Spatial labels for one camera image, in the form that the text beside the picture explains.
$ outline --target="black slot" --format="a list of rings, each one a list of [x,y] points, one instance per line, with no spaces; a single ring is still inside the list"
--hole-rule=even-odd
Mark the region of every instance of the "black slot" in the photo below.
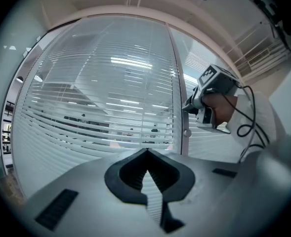
[[[63,190],[36,218],[40,225],[53,231],[73,203],[78,192]]]
[[[226,169],[222,169],[222,168],[215,168],[213,170],[213,173],[219,174],[219,175],[222,175],[222,176],[231,177],[231,178],[234,178],[236,176],[236,174],[237,174],[234,171],[230,171],[230,170],[226,170]]]

